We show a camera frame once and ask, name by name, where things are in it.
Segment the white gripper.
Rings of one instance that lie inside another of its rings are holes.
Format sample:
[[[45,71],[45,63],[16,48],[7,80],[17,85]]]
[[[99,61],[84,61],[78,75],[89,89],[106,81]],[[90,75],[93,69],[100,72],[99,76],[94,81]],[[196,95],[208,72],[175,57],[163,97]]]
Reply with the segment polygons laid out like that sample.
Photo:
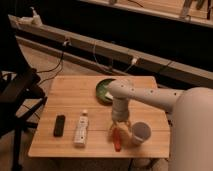
[[[109,137],[112,137],[113,130],[117,127],[116,122],[124,122],[122,127],[122,137],[128,138],[131,134],[131,122],[129,119],[129,100],[126,98],[114,98],[112,104],[112,123],[109,127]]]

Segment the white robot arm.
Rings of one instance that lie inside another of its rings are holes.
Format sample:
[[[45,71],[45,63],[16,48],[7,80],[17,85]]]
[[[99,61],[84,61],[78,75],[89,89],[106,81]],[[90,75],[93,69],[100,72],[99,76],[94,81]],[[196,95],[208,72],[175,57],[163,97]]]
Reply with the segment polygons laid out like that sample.
[[[130,99],[172,113],[168,171],[213,171],[213,89],[137,88],[129,80],[115,80],[107,90],[114,122],[129,119]]]

